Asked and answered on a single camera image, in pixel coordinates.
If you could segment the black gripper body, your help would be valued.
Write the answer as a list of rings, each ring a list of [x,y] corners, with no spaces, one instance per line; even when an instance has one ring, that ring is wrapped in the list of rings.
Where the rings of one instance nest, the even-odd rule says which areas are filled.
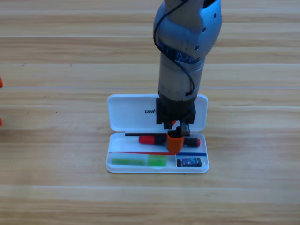
[[[168,99],[156,99],[156,123],[163,124],[165,130],[173,129],[173,122],[180,123],[177,134],[190,136],[189,125],[195,121],[195,100],[171,101]]]

